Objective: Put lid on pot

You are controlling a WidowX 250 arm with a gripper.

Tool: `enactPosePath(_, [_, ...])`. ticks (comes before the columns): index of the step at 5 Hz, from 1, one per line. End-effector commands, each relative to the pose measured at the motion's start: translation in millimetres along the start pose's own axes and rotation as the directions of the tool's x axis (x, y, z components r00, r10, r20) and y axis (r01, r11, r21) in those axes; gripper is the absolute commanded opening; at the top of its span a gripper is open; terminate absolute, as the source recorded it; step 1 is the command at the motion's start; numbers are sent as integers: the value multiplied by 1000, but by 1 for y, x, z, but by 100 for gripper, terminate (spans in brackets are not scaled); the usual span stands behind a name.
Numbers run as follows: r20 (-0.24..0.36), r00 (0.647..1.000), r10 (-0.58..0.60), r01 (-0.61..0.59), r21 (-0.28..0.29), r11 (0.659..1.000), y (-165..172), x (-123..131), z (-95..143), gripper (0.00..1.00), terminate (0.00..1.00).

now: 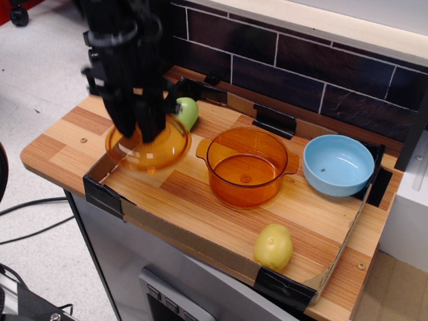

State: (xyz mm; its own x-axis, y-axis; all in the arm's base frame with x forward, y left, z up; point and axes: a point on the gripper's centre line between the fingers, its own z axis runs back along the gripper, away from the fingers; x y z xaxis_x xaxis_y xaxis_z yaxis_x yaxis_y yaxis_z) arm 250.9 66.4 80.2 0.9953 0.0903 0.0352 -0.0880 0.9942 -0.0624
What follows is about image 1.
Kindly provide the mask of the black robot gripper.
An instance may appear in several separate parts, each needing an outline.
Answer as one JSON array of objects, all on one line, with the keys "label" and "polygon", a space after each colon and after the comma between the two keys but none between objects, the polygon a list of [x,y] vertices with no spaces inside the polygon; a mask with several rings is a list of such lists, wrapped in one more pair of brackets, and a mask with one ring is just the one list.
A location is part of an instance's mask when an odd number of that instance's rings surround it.
[{"label": "black robot gripper", "polygon": [[88,16],[84,35],[91,67],[83,70],[90,92],[102,97],[121,134],[143,143],[165,129],[165,114],[177,114],[175,87],[161,74],[163,24],[157,16]]}]

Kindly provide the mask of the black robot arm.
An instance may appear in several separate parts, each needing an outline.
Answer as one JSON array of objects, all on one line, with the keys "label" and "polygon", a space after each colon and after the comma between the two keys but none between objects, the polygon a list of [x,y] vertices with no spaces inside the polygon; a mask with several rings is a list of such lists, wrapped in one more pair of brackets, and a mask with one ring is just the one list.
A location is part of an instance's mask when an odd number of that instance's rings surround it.
[{"label": "black robot arm", "polygon": [[91,65],[82,73],[91,94],[102,98],[115,126],[130,138],[140,129],[145,143],[177,111],[175,87],[163,76],[169,52],[161,18],[149,1],[81,1],[89,29],[84,34]]}]

